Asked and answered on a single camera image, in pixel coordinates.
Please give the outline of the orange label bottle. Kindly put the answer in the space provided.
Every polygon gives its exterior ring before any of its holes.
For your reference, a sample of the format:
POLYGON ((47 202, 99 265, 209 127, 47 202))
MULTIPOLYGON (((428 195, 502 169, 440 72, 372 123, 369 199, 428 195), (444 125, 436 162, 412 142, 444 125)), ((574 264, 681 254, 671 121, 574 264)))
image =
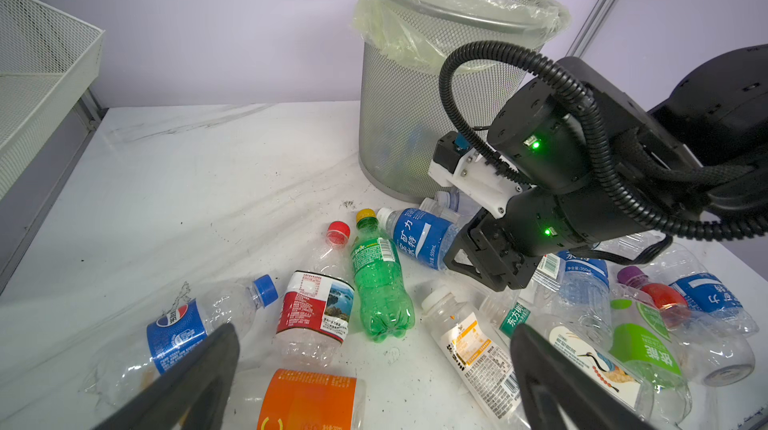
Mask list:
POLYGON ((235 375, 224 429, 361 429, 364 381, 310 371, 247 370, 235 375))

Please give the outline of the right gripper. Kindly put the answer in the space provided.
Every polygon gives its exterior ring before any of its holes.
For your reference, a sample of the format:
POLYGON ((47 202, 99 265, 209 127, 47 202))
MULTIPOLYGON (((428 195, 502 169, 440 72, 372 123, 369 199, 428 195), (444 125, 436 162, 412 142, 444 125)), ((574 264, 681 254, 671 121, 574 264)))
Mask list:
POLYGON ((497 218, 479 212, 464 228, 449 228, 442 242, 446 270, 500 292, 528 285, 548 254, 567 251, 581 258, 619 262, 596 246, 645 229, 596 186, 555 195, 539 187, 506 202, 497 218))

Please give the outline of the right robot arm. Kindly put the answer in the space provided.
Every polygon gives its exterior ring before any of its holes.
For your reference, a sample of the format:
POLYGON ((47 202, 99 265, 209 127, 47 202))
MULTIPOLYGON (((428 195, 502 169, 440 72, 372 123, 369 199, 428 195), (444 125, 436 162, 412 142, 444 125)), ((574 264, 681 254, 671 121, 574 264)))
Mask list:
POLYGON ((453 51, 438 92, 454 128, 436 145, 431 175, 479 205, 443 261, 494 291, 524 288, 543 256, 563 250, 618 262, 599 244, 633 233, 663 236, 636 264, 675 238, 767 233, 765 46, 707 61, 648 111, 579 58, 500 41, 453 51), (485 136, 463 117, 453 85, 474 61, 531 75, 485 136))

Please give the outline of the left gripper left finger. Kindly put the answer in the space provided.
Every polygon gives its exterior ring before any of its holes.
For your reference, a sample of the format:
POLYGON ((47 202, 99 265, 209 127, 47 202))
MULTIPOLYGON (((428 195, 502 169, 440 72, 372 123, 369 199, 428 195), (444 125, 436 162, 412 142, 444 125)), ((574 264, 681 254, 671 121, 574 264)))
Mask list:
POLYGON ((194 347, 99 429, 219 429, 240 354, 227 323, 194 347))

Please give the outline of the blue label white cap bottle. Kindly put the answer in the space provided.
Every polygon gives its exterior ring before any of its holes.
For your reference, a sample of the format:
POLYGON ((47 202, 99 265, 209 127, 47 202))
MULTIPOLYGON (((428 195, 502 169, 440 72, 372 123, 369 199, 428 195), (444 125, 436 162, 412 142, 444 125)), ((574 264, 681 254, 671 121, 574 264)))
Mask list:
POLYGON ((419 208, 383 207, 376 217, 401 253, 431 269, 448 270, 444 259, 459 234, 458 225, 419 208))

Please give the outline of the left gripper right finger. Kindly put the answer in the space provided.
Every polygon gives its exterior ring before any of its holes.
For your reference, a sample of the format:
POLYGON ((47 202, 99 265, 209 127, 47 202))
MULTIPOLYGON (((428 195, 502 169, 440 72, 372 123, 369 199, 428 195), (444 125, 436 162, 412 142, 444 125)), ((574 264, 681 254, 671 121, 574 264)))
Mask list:
POLYGON ((515 330, 510 357, 525 418, 533 430, 565 429, 568 421, 577 429, 651 427, 527 324, 515 330))

